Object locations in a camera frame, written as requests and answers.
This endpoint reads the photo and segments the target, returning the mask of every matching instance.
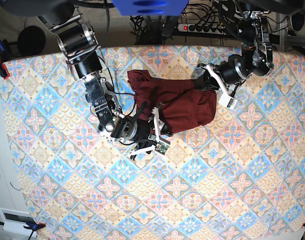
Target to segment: black cable bundle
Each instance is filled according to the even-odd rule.
[[[140,44],[142,38],[143,38],[143,34],[146,30],[146,25],[143,26],[143,23],[145,22],[143,16],[130,16],[130,21],[132,22],[132,29],[133,31],[131,31],[130,33],[132,35],[136,36],[136,42],[135,45]]]
[[[199,16],[197,13],[194,12],[194,10],[203,11],[205,15]],[[196,24],[194,24],[194,27],[201,25],[201,28],[204,28],[205,26],[208,26],[209,29],[214,25],[217,24],[217,27],[219,27],[221,21],[218,21],[219,19],[219,11],[214,6],[214,0],[212,0],[211,5],[207,5],[204,3],[189,3],[181,13],[183,17],[186,17],[187,14],[193,14],[197,16],[197,18],[183,18],[181,17],[181,22],[183,23],[183,19],[187,20],[199,20]],[[232,22],[229,18],[226,16],[223,16],[225,20],[229,23]]]

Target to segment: fabric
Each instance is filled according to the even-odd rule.
[[[131,92],[127,71],[197,79],[198,63],[239,53],[178,45],[103,49],[120,93]],[[305,57],[275,52],[273,61],[269,76],[252,76],[238,90],[234,111],[217,105],[210,124],[168,138],[165,156],[135,161],[133,146],[98,136],[85,87],[73,81],[62,54],[7,62],[11,77],[0,79],[0,99],[28,211],[46,223],[39,239],[248,240],[299,230]],[[119,97],[130,112],[133,99]]]
[[[147,120],[159,103],[164,104],[160,119],[174,134],[209,124],[215,117],[216,93],[195,90],[193,80],[152,78],[147,70],[131,70],[127,75],[137,110],[143,102],[148,103],[139,116],[142,120]]]

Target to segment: metal bracket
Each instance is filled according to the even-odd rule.
[[[276,13],[276,22],[278,23],[276,25],[276,28],[277,28],[276,30],[283,29],[288,25],[286,20],[282,22],[282,20],[285,17],[286,17],[286,15],[284,15],[284,14]],[[279,31],[279,42],[280,42],[279,51],[280,52],[287,52],[288,44],[285,39],[287,36],[288,36],[288,32],[287,32],[286,28]]]
[[[223,105],[225,108],[230,108],[231,110],[233,110],[234,107],[236,106],[237,99],[235,99],[229,95],[222,79],[220,78],[220,76],[218,76],[217,73],[214,72],[213,67],[210,64],[208,64],[206,66],[206,69],[208,70],[210,75],[217,81],[217,83],[222,91],[222,95],[221,95],[218,103]]]
[[[90,23],[88,21],[84,20],[83,15],[79,12],[78,8],[76,8],[76,11],[77,11],[77,14],[72,16],[68,21],[64,22],[63,24],[56,25],[56,26],[51,26],[51,25],[45,24],[46,27],[48,28],[48,30],[52,34],[55,34],[57,36],[57,42],[58,42],[60,51],[65,55],[68,63],[73,63],[73,60],[75,60],[87,53],[90,53],[91,51],[93,51],[94,49],[96,49],[98,47],[98,41],[95,37],[95,32],[94,32],[92,26],[90,25]],[[60,38],[60,35],[67,30],[65,28],[68,26],[71,28],[73,28],[74,26],[81,26],[82,31],[87,39],[88,45],[78,49],[75,52],[68,52],[67,49],[65,48],[63,41]]]
[[[105,92],[100,79],[95,78],[86,82],[88,99],[94,107],[95,113],[103,126],[113,122],[113,115],[109,109],[108,102],[105,97]]]
[[[118,99],[117,99],[116,94],[115,94],[114,92],[109,91],[109,90],[107,89],[107,86],[106,86],[106,78],[104,78],[104,77],[101,77],[101,78],[100,78],[100,85],[101,85],[101,87],[102,87],[102,89],[103,89],[103,92],[104,92],[105,94],[108,94],[108,95],[112,96],[112,98],[113,98],[113,101],[114,101],[114,103],[115,103],[114,115],[117,116],[117,115],[121,114],[122,108],[121,108],[121,106],[119,105],[119,102],[118,102]]]
[[[149,152],[149,151],[154,151],[155,149],[156,149],[156,146],[152,145],[152,146],[149,146],[149,147],[138,149],[136,151],[131,150],[130,155],[131,156],[138,155],[138,154],[146,153],[146,152]]]
[[[257,66],[258,61],[265,62],[266,66],[270,69],[274,68],[273,64],[273,46],[270,41],[269,29],[268,29],[268,20],[266,17],[258,16],[253,25],[256,30],[256,34],[260,37],[260,42],[254,41],[254,45],[256,48],[255,54],[253,55],[253,65]],[[259,55],[259,44],[265,48],[265,56],[264,59],[261,55]]]
[[[161,129],[159,126],[159,109],[157,107],[154,107],[151,113],[154,115],[153,125],[154,125],[154,132],[156,135],[156,142],[170,146],[171,143],[168,140],[161,137]]]

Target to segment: clamp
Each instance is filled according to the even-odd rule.
[[[24,227],[25,229],[31,230],[31,234],[30,234],[28,240],[31,239],[31,237],[32,237],[32,235],[33,235],[33,233],[34,233],[35,231],[37,231],[37,230],[39,230],[39,229],[43,229],[44,227],[46,227],[46,224],[44,224],[44,223],[39,223],[39,224],[37,224],[37,223],[29,223],[29,222],[26,222],[26,225],[28,225],[28,226],[23,226],[23,227]]]
[[[2,63],[1,60],[0,60],[0,75],[1,77],[3,77],[3,79],[7,79],[10,76],[6,65]]]

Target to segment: floral patterned fabric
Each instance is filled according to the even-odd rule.
[[[198,63],[218,64],[240,50],[102,52],[115,90],[125,93],[129,70],[196,79]],[[305,223],[305,57],[274,53],[273,59],[269,76],[252,76],[238,90],[235,110],[218,105],[210,124],[169,138],[165,156],[141,154],[135,161],[132,146],[98,136],[85,87],[74,82],[62,54],[7,62],[11,77],[0,79],[5,126],[28,210],[46,224],[39,239],[248,240],[299,230]],[[119,100],[124,112],[132,109],[131,97]]]

